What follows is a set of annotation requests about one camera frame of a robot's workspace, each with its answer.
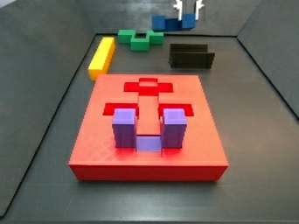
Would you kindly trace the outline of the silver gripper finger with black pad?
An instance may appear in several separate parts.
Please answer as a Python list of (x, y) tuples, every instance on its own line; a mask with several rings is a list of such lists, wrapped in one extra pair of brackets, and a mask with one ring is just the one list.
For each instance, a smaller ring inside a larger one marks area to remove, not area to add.
[(203, 0), (196, 0), (195, 2), (195, 20), (198, 21), (200, 18), (200, 10), (204, 7)]

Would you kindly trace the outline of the silver gripper finger with screw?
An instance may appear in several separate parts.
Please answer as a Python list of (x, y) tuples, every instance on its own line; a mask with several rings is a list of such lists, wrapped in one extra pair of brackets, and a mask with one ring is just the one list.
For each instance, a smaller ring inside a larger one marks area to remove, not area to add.
[(183, 20), (183, 0), (174, 0), (172, 8), (178, 11), (178, 19)]

